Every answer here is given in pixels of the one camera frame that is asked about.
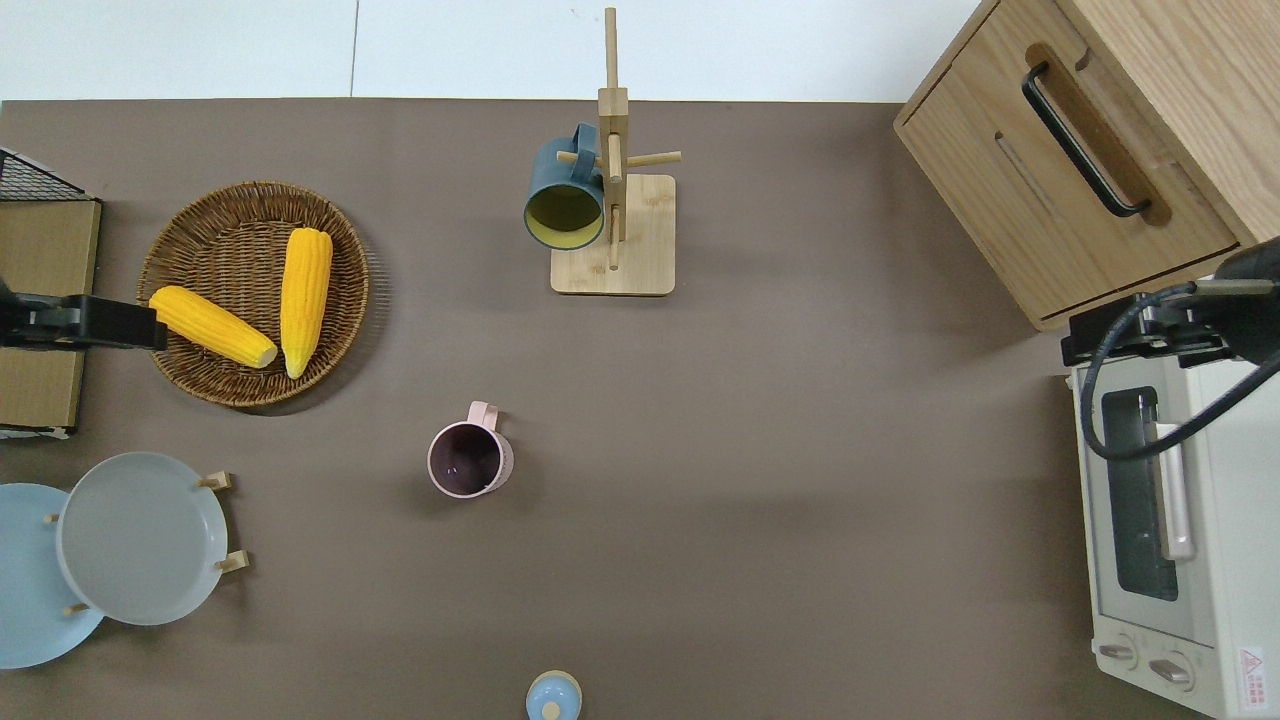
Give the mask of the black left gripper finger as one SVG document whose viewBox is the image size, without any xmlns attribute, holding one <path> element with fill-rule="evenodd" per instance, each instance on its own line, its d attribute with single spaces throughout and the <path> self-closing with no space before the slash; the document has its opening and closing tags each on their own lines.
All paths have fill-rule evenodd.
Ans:
<svg viewBox="0 0 1280 720">
<path fill-rule="evenodd" d="M 168 347 L 168 328 L 152 307 L 82 297 L 79 318 L 79 341 L 87 345 L 148 351 Z"/>
<path fill-rule="evenodd" d="M 1 346 L 17 348 L 81 348 L 78 307 L 24 305 L 3 300 Z"/>
</svg>

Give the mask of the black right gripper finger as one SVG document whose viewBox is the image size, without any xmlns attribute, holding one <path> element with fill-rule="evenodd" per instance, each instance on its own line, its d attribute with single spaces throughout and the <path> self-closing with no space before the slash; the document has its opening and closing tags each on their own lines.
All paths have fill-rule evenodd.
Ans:
<svg viewBox="0 0 1280 720">
<path fill-rule="evenodd" d="M 1204 319 L 1190 295 L 1146 309 L 1147 357 L 1231 357 L 1225 338 Z"/>
<path fill-rule="evenodd" d="M 1094 307 L 1078 313 L 1068 320 L 1068 334 L 1060 341 L 1060 357 L 1066 368 L 1088 364 L 1100 356 L 1112 325 L 1123 318 L 1128 307 Z M 1103 359 L 1140 357 L 1151 351 L 1149 337 L 1140 331 L 1140 323 L 1126 325 Z"/>
</svg>

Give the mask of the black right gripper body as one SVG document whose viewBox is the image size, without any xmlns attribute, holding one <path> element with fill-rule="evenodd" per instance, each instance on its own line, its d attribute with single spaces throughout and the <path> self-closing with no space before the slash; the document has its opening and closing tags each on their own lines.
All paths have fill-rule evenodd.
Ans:
<svg viewBox="0 0 1280 720">
<path fill-rule="evenodd" d="M 1215 329 L 1247 361 L 1266 361 L 1279 348 L 1279 237 L 1242 250 L 1215 272 L 1216 281 L 1272 281 L 1267 296 L 1235 296 L 1216 310 Z"/>
</svg>

